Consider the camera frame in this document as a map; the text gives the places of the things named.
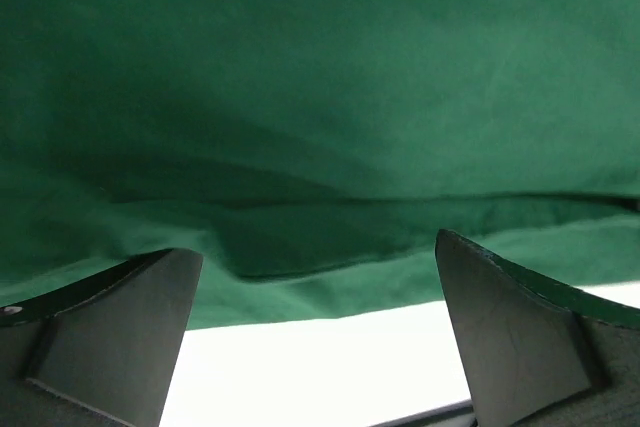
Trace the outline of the green t shirt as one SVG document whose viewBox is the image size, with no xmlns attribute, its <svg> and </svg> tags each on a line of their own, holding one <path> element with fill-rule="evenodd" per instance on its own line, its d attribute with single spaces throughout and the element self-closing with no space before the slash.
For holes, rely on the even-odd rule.
<svg viewBox="0 0 640 427">
<path fill-rule="evenodd" d="M 169 248 L 194 328 L 639 276 L 639 0 L 1 0 L 1 300 Z"/>
</svg>

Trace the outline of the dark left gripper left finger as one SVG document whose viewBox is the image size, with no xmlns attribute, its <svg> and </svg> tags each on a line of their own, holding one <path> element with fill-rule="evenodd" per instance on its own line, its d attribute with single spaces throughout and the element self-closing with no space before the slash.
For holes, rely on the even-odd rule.
<svg viewBox="0 0 640 427">
<path fill-rule="evenodd" d="M 2 425 L 159 425 L 202 264 L 154 252 L 2 307 Z"/>
</svg>

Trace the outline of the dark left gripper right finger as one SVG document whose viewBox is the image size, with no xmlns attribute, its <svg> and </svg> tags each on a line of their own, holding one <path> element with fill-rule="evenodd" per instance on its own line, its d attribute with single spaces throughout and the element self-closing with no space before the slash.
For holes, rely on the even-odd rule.
<svg viewBox="0 0 640 427">
<path fill-rule="evenodd" d="M 638 425 L 638 309 L 448 230 L 435 259 L 478 425 Z"/>
</svg>

